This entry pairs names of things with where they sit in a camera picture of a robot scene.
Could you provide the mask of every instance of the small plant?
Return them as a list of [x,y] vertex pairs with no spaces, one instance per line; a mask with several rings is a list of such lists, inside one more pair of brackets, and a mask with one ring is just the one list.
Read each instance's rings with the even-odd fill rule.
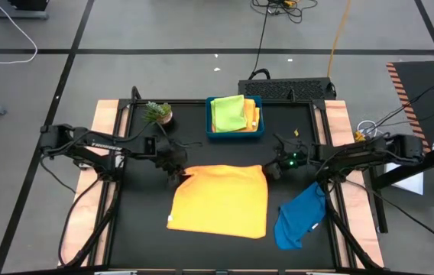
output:
[[158,105],[154,102],[148,102],[146,104],[146,113],[144,115],[144,120],[146,122],[158,122],[164,124],[164,122],[171,114],[171,105],[164,103]]

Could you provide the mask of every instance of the wooden frame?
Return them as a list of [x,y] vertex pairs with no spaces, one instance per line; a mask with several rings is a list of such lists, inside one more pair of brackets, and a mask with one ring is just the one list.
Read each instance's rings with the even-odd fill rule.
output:
[[[114,131],[115,117],[117,115],[118,100],[100,100],[96,106],[95,117],[92,123],[92,130],[112,134]],[[329,122],[329,131],[331,133],[332,143],[335,146],[350,144],[355,142],[351,132],[351,126],[348,117],[348,111],[344,101],[325,101],[325,110]],[[128,120],[128,110],[125,108],[122,113],[121,127],[119,135],[125,133],[125,125]],[[324,127],[319,110],[316,110],[316,120],[319,132],[319,140],[326,143]],[[106,150],[92,149],[99,154],[106,154]],[[89,186],[96,175],[92,170],[81,171],[79,175],[78,186],[76,187],[76,196],[83,192]],[[348,179],[364,184],[361,172],[355,171],[348,176]],[[114,185],[109,187],[107,203],[109,205],[112,199]],[[63,240],[62,256],[64,261],[72,259],[78,250],[84,245],[86,239],[91,235],[98,211],[99,200],[102,192],[102,184],[95,186],[86,194],[73,210],[69,221],[66,235]],[[375,230],[373,217],[371,215],[368,194],[361,188],[352,184],[343,184],[342,192],[345,202],[348,224],[351,233],[358,240],[363,249],[370,255],[371,259],[380,266],[384,265],[380,246],[378,244],[377,232]],[[332,193],[332,201],[336,207],[336,199]],[[336,228],[338,237],[338,248],[340,253],[341,265],[348,267],[348,255],[346,252],[345,239],[341,232]],[[107,229],[104,230],[99,239],[95,264],[102,264],[103,254],[105,252],[105,243],[107,238]]]

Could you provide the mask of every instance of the blue plastic basket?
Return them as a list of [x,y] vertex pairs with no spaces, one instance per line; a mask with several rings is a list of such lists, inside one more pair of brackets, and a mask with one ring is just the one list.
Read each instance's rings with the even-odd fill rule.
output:
[[245,96],[246,99],[253,99],[256,103],[256,107],[260,109],[260,121],[257,125],[256,132],[225,132],[214,133],[212,132],[212,107],[210,102],[219,97],[209,97],[206,100],[206,126],[205,130],[209,138],[259,138],[264,133],[264,116],[263,116],[263,104],[261,103],[261,97],[256,95]]

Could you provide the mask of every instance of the orange cloth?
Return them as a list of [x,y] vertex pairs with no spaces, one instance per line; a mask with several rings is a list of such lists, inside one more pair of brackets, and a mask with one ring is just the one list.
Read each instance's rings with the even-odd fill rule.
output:
[[267,182],[261,165],[190,167],[178,187],[169,229],[262,238],[266,235]]
[[[245,99],[245,117],[247,120],[246,128],[236,130],[234,132],[252,132],[257,131],[257,126],[260,121],[260,109],[255,108],[256,102],[253,99]],[[212,124],[212,132],[215,133],[215,125]]]

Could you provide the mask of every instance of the potted plant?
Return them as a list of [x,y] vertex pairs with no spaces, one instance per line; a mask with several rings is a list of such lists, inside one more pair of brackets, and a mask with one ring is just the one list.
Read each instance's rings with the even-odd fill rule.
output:
[[161,126],[169,125],[173,120],[171,105],[167,103],[157,104],[155,102],[148,102],[146,104],[144,120],[146,122],[159,123]]

